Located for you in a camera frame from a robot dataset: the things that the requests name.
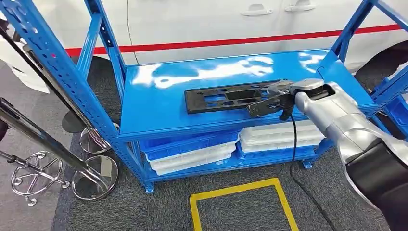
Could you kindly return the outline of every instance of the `yellow tape square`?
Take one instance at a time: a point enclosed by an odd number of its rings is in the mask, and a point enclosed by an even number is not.
[[[190,207],[191,207],[191,216],[194,224],[195,231],[202,231],[201,222],[200,222],[200,215],[198,213],[197,201],[210,199],[218,196],[225,196],[228,194],[233,193],[240,193],[250,189],[258,189],[266,186],[274,185],[276,192],[278,193],[280,203],[282,204],[283,211],[285,212],[286,218],[288,219],[289,226],[291,227],[292,231],[299,231],[296,221],[294,220],[291,208],[289,207],[288,201],[286,200],[285,193],[283,192],[283,188],[280,185],[278,178],[271,178],[267,180],[260,180],[248,184],[242,184],[237,186],[232,186],[224,189],[217,189],[208,192],[202,192],[193,194],[190,196]]]

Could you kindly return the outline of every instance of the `black cable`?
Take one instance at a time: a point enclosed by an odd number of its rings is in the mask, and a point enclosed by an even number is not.
[[[289,169],[289,173],[293,179],[293,181],[299,185],[299,187],[305,192],[305,194],[310,198],[310,200],[313,202],[313,204],[316,206],[316,208],[319,210],[319,212],[323,215],[324,219],[330,226],[330,228],[334,231],[336,231],[336,227],[333,225],[332,221],[329,219],[327,216],[327,213],[321,208],[321,206],[318,204],[316,199],[313,197],[313,195],[293,176],[293,164],[295,163],[294,158],[296,155],[296,144],[297,144],[297,132],[296,132],[296,123],[294,122],[294,118],[292,114],[290,114],[292,123],[293,123],[293,131],[294,131],[294,146],[293,146],[293,155],[292,155],[292,161],[291,161],[291,167]]]

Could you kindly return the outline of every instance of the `black bracket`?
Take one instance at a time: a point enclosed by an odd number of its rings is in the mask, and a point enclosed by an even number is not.
[[[250,104],[267,100],[267,87],[277,81],[185,90],[187,113],[246,108]]]

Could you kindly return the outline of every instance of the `blue metal shelving unit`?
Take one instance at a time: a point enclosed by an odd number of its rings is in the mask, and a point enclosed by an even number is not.
[[[85,4],[91,15],[91,23],[77,65],[72,62],[31,0],[0,0],[0,10],[148,193],[153,192],[153,183],[159,180],[255,167],[291,159],[291,150],[277,150],[276,154],[262,158],[239,159],[233,155],[224,161],[163,176],[156,175],[149,163],[143,162],[137,140],[280,122],[279,113],[251,119],[245,109],[189,115],[184,104],[184,90],[280,78],[301,80],[317,77],[337,82],[356,99],[360,109],[368,116],[373,116],[400,93],[398,86],[390,84],[383,93],[378,92],[374,97],[378,102],[376,104],[343,65],[350,38],[373,6],[377,6],[408,31],[408,25],[402,17],[380,0],[363,1],[331,49],[133,66],[126,66],[122,59],[101,1],[85,0]],[[109,54],[122,102],[119,131],[113,126],[86,81],[98,35]],[[406,77],[406,72],[407,68],[393,81]],[[306,119],[296,109],[293,116],[296,120]],[[303,160],[305,166],[310,167],[310,163],[331,145],[331,142],[324,139],[316,150],[315,147],[301,148],[297,159]]]

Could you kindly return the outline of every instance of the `shelf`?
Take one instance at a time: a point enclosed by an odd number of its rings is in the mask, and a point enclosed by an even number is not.
[[[376,107],[331,50],[129,66],[119,138],[133,141],[279,123],[280,113],[251,119],[246,109],[187,114],[184,91],[281,78],[322,78],[318,68],[324,70],[326,82],[337,82],[363,112]],[[293,116],[306,119],[297,109]]]
[[[317,158],[318,155],[314,152],[315,146],[308,147],[299,147],[297,148],[296,160],[304,160],[309,158]],[[168,173],[165,175],[158,176],[154,170],[150,168],[149,162],[145,161],[145,171],[148,175],[149,180],[151,181],[161,181],[161,180],[171,180],[184,177],[198,176],[222,171],[237,170],[248,167],[257,167],[270,164],[278,164],[283,162],[288,162],[292,160],[293,148],[283,149],[283,150],[273,150],[273,151],[264,151],[256,152],[259,154],[268,153],[268,156],[262,158],[246,158],[239,159],[237,158],[240,150],[236,149],[232,153],[232,157],[220,160],[217,162],[209,163],[206,165],[201,165],[197,167],[188,168],[182,171],[177,171],[173,173]]]

